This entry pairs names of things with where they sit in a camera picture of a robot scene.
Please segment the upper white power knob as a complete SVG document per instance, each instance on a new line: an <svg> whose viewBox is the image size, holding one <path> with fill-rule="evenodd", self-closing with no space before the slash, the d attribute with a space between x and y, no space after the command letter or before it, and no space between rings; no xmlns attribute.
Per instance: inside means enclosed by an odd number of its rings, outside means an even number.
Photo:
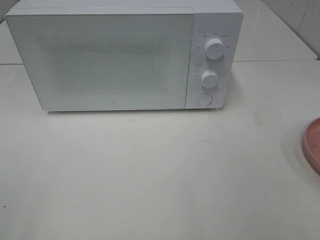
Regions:
<svg viewBox="0 0 320 240"><path fill-rule="evenodd" d="M213 36L203 44L205 55L210 60L217 60L225 53L225 42L218 36Z"/></svg>

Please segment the round white door-release button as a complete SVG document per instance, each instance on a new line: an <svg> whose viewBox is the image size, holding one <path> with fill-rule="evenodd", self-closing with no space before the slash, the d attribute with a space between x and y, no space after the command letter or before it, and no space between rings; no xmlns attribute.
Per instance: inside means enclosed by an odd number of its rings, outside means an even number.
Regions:
<svg viewBox="0 0 320 240"><path fill-rule="evenodd" d="M213 101L213 97L209 93L201 94L197 98L197 103L201 106L209 106L212 103L212 101Z"/></svg>

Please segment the pink round plate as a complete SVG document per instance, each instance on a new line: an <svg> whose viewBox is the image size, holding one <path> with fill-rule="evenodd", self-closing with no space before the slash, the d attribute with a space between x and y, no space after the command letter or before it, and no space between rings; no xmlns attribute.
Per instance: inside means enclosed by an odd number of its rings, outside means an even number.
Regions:
<svg viewBox="0 0 320 240"><path fill-rule="evenodd" d="M320 118L314 119L305 128L302 150L306 161L320 175Z"/></svg>

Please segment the white microwave oven body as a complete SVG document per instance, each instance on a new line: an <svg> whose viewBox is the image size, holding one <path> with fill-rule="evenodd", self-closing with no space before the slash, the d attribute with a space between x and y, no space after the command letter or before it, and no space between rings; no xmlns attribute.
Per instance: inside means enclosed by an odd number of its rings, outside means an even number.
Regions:
<svg viewBox="0 0 320 240"><path fill-rule="evenodd" d="M99 111L219 109L224 104L244 17L232 0L21 0L8 11L5 20L9 16L182 14L193 16L184 108ZM224 41L225 49L222 57L211 60L206 57L204 43L214 36ZM215 88L202 87L201 75L206 71L217 73ZM212 95L209 106L198 104L197 98L202 94Z"/></svg>

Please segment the lower white timer knob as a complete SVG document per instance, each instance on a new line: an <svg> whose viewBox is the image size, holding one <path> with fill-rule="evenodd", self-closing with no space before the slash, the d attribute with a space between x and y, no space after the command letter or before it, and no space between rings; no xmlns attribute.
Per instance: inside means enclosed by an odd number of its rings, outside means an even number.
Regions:
<svg viewBox="0 0 320 240"><path fill-rule="evenodd" d="M208 70L201 74L200 83L205 89L213 89L218 85L219 77L215 71Z"/></svg>

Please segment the white microwave door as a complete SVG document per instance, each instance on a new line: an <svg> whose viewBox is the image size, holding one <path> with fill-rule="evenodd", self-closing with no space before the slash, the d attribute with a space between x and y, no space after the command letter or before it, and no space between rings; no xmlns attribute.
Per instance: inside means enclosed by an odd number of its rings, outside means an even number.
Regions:
<svg viewBox="0 0 320 240"><path fill-rule="evenodd" d="M192 14L9 16L45 111L185 107Z"/></svg>

